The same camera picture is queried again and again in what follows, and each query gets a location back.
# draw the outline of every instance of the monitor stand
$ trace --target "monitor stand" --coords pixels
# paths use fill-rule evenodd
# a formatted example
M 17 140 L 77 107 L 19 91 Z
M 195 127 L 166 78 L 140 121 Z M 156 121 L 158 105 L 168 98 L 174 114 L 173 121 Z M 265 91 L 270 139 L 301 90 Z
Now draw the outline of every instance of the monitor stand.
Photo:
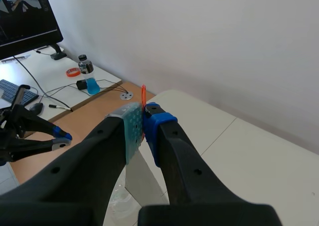
M 56 53 L 51 54 L 51 58 L 54 60 L 60 60 L 61 58 L 67 57 L 66 53 L 62 52 L 59 45 L 52 44 L 51 47 L 56 51 Z

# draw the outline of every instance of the black cable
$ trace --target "black cable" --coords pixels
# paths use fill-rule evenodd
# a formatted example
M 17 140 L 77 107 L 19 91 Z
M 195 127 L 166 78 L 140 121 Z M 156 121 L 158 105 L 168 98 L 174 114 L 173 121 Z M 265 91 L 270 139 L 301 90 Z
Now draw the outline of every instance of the black cable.
M 34 50 L 34 52 L 39 53 L 39 54 L 43 54 L 43 55 L 49 55 L 49 56 L 51 56 L 51 54 L 41 53 L 39 50 Z
M 48 94 L 48 93 L 50 93 L 50 92 L 53 92 L 53 91 L 59 89 L 58 91 L 56 91 L 56 92 L 54 93 L 54 94 L 56 94 L 56 93 L 60 92 L 62 89 L 65 89 L 66 87 L 70 87 L 70 86 L 73 85 L 73 84 L 75 84 L 75 83 L 72 83 L 72 84 L 69 84 L 69 85 L 66 85 L 66 86 L 62 86 L 62 87 L 55 88 L 55 89 L 53 89 L 53 90 L 50 90 L 50 91 L 46 92 L 46 94 Z M 42 101 L 43 98 L 48 98 L 48 97 L 45 97 L 45 95 L 42 95 L 42 96 L 41 96 L 41 99 L 40 99 L 40 101 L 39 101 L 39 103 Z
M 121 88 L 125 91 L 125 93 L 129 93 L 129 92 L 128 92 L 128 90 L 126 90 L 126 89 L 125 89 L 122 85 L 120 85 L 120 84 L 118 84 L 118 83 L 114 83 L 114 82 L 111 82 L 111 81 L 106 80 L 106 79 L 97 80 L 97 82 L 100 82 L 100 81 L 107 81 L 107 82 L 110 82 L 110 83 L 116 84 L 116 85 L 118 85 L 119 87 L 121 87 Z
M 69 84 L 69 85 L 66 85 L 66 86 L 62 86 L 62 87 L 53 89 L 53 90 L 48 91 L 48 92 L 46 92 L 46 93 L 50 93 L 50 92 L 53 92 L 53 91 L 57 90 L 55 93 L 53 93 L 53 94 L 50 95 L 50 97 L 51 97 L 51 96 L 53 96 L 54 94 L 57 94 L 57 93 L 60 92 L 61 90 L 65 89 L 66 87 L 72 87 L 72 88 L 78 90 L 78 88 L 76 88 L 76 87 L 74 87 L 74 86 L 72 86 L 72 85 L 75 85 L 75 83 L 72 83 L 72 84 Z M 90 95 L 90 94 L 88 94 L 88 93 L 86 93 L 86 92 L 84 92 L 84 91 L 82 91 L 82 90 L 80 90 L 80 91 L 83 92 L 83 93 L 85 93 L 86 95 L 88 95 L 88 96 L 90 96 L 90 97 L 93 96 L 93 95 Z M 100 91 L 100 92 L 97 93 L 97 94 L 100 94 L 100 93 L 102 93 L 102 92 L 107 92 L 107 91 L 117 91 L 117 92 L 121 92 L 121 93 L 126 93 L 126 92 L 122 91 L 122 89 L 112 88 L 112 89 L 109 89 L 109 90 L 106 90 L 106 91 L 104 91 L 104 90 L 103 90 L 103 91 Z M 41 96 L 41 99 L 40 99 L 39 103 L 42 101 L 43 98 L 47 98 L 47 97 L 45 97 L 44 95 Z
M 39 95 L 39 90 L 37 88 L 31 87 L 32 89 L 36 90 L 36 94 Z
M 67 104 L 65 104 L 64 102 L 62 102 L 62 101 L 60 101 L 60 100 L 58 100 L 58 99 L 56 99 L 56 98 L 53 98 L 53 97 L 50 97 L 43 89 L 42 89 L 42 87 L 40 86 L 40 84 L 38 83 L 38 81 L 35 79 L 35 77 L 29 72 L 29 70 L 15 57 L 15 56 L 13 56 L 13 58 L 30 74 L 30 76 L 33 78 L 33 80 L 35 81 L 35 83 L 38 85 L 38 87 L 40 88 L 40 90 L 43 92 L 43 94 L 44 95 L 46 95 L 46 96 L 48 96 L 49 98 L 51 98 L 51 99 L 54 99 L 54 100 L 56 100 L 57 102 L 59 102 L 59 103 L 62 103 L 63 105 L 65 105 L 67 108 L 70 108 L 71 109 L 71 107 L 69 107 Z

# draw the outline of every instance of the computer mouse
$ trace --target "computer mouse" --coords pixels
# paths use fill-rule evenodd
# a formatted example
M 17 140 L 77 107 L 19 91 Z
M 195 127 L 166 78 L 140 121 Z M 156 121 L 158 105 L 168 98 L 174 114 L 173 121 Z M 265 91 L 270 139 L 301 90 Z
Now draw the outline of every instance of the computer mouse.
M 41 114 L 42 110 L 43 110 L 43 103 L 36 103 L 33 106 L 30 107 L 30 112 L 39 115 Z

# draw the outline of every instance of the white table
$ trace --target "white table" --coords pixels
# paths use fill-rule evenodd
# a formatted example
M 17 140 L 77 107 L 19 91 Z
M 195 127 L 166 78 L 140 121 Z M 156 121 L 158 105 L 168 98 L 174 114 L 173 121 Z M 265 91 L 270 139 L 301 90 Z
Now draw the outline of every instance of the white table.
M 41 52 L 45 54 L 52 54 L 55 51 L 51 47 L 49 47 L 41 50 Z M 51 59 L 50 56 L 38 54 L 35 51 L 29 51 L 18 56 L 25 55 L 31 56 L 25 60 L 21 60 L 22 64 L 32 73 L 32 75 L 37 79 L 43 90 L 46 92 L 58 87 L 69 85 L 71 83 L 76 83 L 78 80 L 83 79 L 81 75 L 73 78 L 69 78 L 66 76 L 65 72 L 68 69 L 78 67 L 78 64 L 69 58 L 63 58 L 55 61 Z M 94 73 L 96 80 L 105 79 L 113 82 L 111 83 L 107 81 L 101 81 L 98 83 L 101 88 L 113 87 L 116 85 L 114 83 L 120 84 L 122 82 L 121 79 L 113 76 L 112 74 L 96 66 L 94 66 Z M 1 79 L 5 79 L 18 86 L 21 84 L 30 85 L 31 87 L 35 87 L 36 89 L 38 89 L 38 94 L 40 96 L 43 95 L 42 91 L 39 89 L 32 77 L 25 71 L 25 69 L 21 65 L 19 65 L 19 63 L 16 63 L 15 61 L 6 64 L 0 62 L 0 80 Z M 57 94 L 53 95 L 53 97 L 65 102 L 71 108 L 78 108 L 82 106 L 84 103 L 91 100 L 90 96 L 84 94 L 78 89 L 74 89 L 71 87 L 64 88 Z M 27 105 L 26 108 L 29 109 L 30 106 L 39 102 L 40 98 L 41 97 Z M 54 121 L 55 119 L 61 117 L 64 113 L 68 112 L 66 110 L 49 108 L 49 104 L 63 106 L 61 103 L 53 99 L 43 98 L 42 102 L 44 103 L 44 110 L 42 114 L 39 116 L 45 120 Z M 0 108 L 8 106 L 10 106 L 8 102 L 2 99 L 0 100 Z
M 199 154 L 233 193 L 273 206 L 284 226 L 318 225 L 318 155 L 182 92 L 166 91 L 149 102 L 178 118 Z M 146 141 L 139 151 L 127 167 L 127 189 L 142 206 L 167 202 L 163 175 Z

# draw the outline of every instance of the computer monitor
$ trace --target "computer monitor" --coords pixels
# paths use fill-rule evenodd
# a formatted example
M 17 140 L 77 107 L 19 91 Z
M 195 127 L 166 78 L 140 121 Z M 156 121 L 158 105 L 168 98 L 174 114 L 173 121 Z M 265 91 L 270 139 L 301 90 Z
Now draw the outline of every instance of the computer monitor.
M 0 59 L 62 40 L 48 0 L 0 0 Z

